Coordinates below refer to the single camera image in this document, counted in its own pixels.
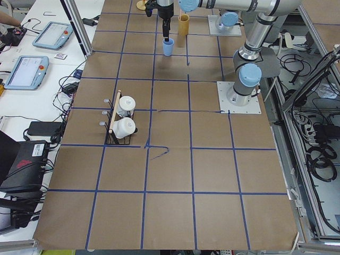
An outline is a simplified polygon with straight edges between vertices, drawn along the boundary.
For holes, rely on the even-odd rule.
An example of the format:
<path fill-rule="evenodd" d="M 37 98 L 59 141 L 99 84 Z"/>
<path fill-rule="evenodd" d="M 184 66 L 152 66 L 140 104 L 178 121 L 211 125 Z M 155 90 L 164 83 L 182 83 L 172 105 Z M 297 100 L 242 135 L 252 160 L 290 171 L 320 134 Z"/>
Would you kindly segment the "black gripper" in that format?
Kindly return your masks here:
<path fill-rule="evenodd" d="M 145 13 L 147 17 L 152 16 L 152 12 L 157 8 L 158 15 L 163 19 L 162 30 L 163 38 L 169 41 L 170 19 L 174 15 L 174 1 L 173 0 L 148 0 L 145 3 Z"/>

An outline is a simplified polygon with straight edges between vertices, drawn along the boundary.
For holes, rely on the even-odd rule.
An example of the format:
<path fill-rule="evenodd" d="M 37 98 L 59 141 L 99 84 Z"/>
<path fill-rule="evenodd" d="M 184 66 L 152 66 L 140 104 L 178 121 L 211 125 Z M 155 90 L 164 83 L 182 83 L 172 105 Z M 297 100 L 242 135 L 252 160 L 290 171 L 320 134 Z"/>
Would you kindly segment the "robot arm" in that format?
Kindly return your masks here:
<path fill-rule="evenodd" d="M 255 12 L 257 16 L 245 43 L 234 54 L 236 81 L 226 93 L 227 100 L 235 106 L 249 103 L 251 94 L 262 78 L 262 71 L 256 64 L 262 45 L 277 18 L 294 11 L 301 1 L 179 1 L 183 12 L 197 8 L 220 9 L 227 11 Z"/>

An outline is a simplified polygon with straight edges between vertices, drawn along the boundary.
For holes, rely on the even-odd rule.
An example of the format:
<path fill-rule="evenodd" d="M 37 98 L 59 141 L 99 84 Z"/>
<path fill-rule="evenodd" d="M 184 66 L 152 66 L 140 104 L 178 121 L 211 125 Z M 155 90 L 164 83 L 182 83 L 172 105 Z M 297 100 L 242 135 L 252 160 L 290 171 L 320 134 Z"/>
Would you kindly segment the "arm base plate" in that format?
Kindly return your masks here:
<path fill-rule="evenodd" d="M 234 91 L 234 82 L 217 81 L 220 112 L 225 114 L 261 114 L 257 91 L 247 96 Z"/>
<path fill-rule="evenodd" d="M 239 17 L 234 12 L 222 15 L 208 15 L 209 32 L 211 36 L 242 36 Z"/>

